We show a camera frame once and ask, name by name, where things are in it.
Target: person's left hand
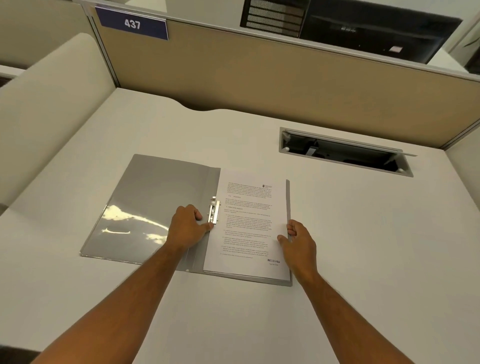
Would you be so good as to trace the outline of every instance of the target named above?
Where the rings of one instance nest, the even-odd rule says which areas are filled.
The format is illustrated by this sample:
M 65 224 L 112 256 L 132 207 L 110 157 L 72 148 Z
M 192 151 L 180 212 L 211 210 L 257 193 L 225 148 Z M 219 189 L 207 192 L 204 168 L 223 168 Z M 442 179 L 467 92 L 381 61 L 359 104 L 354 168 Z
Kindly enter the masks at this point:
M 202 214 L 195 206 L 179 206 L 172 217 L 164 246 L 186 251 L 197 244 L 205 233 L 213 229 L 214 226 L 211 222 L 199 225 L 196 220 L 201 219 Z

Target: metal clip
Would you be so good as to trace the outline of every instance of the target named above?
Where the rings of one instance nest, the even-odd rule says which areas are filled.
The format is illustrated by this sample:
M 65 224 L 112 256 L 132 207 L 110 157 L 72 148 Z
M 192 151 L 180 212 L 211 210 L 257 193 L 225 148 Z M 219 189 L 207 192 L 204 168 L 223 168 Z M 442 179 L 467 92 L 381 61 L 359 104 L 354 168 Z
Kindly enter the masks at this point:
M 220 200 L 215 196 L 210 200 L 210 211 L 208 212 L 208 222 L 216 224 L 218 221 L 218 209 L 220 208 Z

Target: document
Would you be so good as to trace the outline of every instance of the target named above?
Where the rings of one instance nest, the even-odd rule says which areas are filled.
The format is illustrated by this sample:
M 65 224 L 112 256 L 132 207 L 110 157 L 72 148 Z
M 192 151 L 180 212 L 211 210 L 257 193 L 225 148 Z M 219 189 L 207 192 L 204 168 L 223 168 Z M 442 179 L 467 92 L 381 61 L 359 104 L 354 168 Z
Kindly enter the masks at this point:
M 216 197 L 204 271 L 290 281 L 276 239 L 287 235 L 286 181 L 222 168 Z

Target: person's right arm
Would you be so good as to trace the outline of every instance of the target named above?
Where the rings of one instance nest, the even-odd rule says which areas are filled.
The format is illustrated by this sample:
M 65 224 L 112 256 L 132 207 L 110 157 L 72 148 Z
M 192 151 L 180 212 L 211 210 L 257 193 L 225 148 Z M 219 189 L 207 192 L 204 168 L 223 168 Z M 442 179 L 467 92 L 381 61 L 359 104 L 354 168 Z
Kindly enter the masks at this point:
M 285 261 L 310 299 L 340 364 L 412 364 L 320 276 L 316 244 L 308 230 L 295 220 L 287 229 L 291 242 L 278 236 Z

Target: person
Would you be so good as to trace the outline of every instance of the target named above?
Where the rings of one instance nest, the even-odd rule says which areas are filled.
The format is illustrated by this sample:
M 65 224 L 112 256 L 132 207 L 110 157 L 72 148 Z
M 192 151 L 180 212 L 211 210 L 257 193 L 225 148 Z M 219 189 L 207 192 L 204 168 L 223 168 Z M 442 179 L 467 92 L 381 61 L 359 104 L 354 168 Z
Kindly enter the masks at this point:
M 34 364 L 133 362 L 183 253 L 213 224 L 198 224 L 192 205 L 180 206 L 164 246 L 102 302 L 51 343 Z M 340 364 L 412 363 L 355 311 L 318 273 L 316 244 L 298 221 L 279 235 L 285 261 L 305 290 Z

